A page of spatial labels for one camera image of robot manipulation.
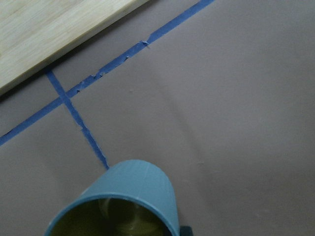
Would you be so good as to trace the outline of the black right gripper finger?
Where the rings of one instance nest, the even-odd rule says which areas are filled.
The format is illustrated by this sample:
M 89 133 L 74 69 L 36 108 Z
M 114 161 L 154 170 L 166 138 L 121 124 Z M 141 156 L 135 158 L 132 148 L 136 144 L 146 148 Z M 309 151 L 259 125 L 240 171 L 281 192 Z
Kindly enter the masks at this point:
M 180 236 L 193 236 L 192 228 L 190 226 L 181 226 Z

